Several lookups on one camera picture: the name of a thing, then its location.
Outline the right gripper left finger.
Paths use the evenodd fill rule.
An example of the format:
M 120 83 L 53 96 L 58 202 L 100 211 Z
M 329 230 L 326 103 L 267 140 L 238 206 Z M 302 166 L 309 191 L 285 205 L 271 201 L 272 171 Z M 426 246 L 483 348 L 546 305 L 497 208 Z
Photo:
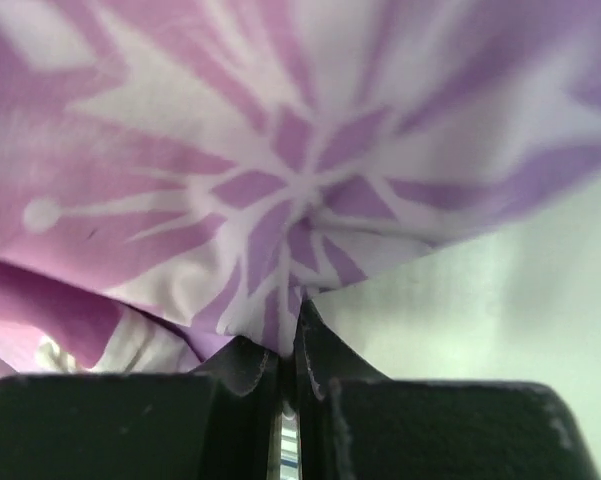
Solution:
M 0 479 L 263 479 L 278 358 L 231 340 L 184 374 L 0 380 Z

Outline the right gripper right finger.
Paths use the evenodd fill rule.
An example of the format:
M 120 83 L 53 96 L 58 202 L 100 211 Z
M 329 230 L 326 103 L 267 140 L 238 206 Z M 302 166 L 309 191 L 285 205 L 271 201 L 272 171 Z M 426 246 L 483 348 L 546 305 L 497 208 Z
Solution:
M 301 306 L 295 408 L 304 479 L 595 479 L 571 411 L 529 382 L 392 380 Z

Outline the purple Frozen placemat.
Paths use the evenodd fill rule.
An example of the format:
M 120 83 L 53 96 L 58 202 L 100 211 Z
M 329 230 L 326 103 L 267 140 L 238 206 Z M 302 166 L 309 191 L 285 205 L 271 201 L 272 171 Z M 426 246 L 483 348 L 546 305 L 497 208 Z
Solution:
M 289 354 L 601 171 L 601 1 L 0 1 L 0 377 Z

